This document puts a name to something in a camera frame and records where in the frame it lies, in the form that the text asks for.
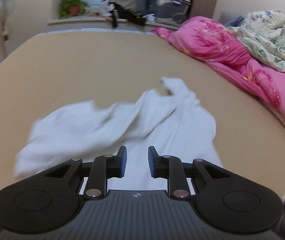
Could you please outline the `white small garment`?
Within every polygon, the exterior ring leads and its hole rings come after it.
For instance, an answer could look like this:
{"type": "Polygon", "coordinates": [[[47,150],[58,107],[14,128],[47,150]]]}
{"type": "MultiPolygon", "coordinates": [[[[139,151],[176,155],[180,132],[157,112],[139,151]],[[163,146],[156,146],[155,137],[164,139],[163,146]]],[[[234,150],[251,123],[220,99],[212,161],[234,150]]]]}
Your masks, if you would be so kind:
{"type": "Polygon", "coordinates": [[[99,108],[93,101],[65,105],[36,120],[26,146],[16,155],[14,176],[35,175],[69,159],[93,161],[96,157],[127,149],[125,175],[113,178],[115,190],[164,190],[164,179],[151,177],[148,148],[160,155],[191,163],[222,162],[214,146],[215,118],[204,109],[196,94],[181,79],[162,78],[168,90],[162,96],[147,90],[134,103],[118,102],[99,108]]]}

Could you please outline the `pile of dark clothes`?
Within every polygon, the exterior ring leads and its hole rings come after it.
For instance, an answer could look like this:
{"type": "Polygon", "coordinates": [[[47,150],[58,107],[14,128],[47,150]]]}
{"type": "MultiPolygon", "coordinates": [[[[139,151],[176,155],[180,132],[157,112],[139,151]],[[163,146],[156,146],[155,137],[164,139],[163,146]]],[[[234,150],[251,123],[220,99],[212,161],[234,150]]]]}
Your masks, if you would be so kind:
{"type": "Polygon", "coordinates": [[[111,20],[112,27],[118,27],[118,19],[124,19],[139,26],[145,26],[147,17],[143,0],[102,0],[100,15],[111,20]]]}

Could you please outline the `floral light quilt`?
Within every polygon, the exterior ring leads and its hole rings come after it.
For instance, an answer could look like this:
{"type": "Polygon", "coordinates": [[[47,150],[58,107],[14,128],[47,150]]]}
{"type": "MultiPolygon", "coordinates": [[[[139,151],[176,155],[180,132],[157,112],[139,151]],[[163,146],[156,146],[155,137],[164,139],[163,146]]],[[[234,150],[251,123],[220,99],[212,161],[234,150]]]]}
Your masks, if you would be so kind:
{"type": "Polygon", "coordinates": [[[250,12],[228,31],[266,66],[285,73],[285,15],[277,10],[250,12]]]}

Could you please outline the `pink quilt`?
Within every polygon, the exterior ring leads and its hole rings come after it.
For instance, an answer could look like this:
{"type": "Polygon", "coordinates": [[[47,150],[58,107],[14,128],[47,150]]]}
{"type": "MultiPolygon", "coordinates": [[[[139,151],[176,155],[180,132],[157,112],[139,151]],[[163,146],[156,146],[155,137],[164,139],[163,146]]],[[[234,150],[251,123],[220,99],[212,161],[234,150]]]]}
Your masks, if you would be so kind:
{"type": "Polygon", "coordinates": [[[259,63],[224,25],[197,16],[176,31],[158,27],[152,33],[178,51],[203,61],[241,90],[262,99],[285,119],[285,73],[259,63]]]}

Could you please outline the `potted green plant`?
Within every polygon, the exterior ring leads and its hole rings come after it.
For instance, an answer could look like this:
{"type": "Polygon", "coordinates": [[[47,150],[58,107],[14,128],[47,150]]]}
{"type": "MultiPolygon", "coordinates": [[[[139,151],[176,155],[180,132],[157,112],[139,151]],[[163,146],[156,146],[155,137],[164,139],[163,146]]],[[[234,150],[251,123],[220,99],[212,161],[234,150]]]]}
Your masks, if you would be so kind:
{"type": "Polygon", "coordinates": [[[59,17],[67,18],[86,14],[90,11],[89,4],[84,0],[63,0],[60,3],[59,17]]]}

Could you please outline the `clear plastic storage bin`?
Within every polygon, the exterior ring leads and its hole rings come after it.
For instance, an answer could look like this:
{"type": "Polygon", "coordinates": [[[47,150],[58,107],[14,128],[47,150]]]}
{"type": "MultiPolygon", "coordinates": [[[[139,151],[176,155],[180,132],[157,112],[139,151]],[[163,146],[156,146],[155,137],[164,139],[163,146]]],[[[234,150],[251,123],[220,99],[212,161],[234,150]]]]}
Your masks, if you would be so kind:
{"type": "Polygon", "coordinates": [[[146,10],[154,21],[168,25],[181,25],[189,17],[192,0],[146,0],[146,10]]]}

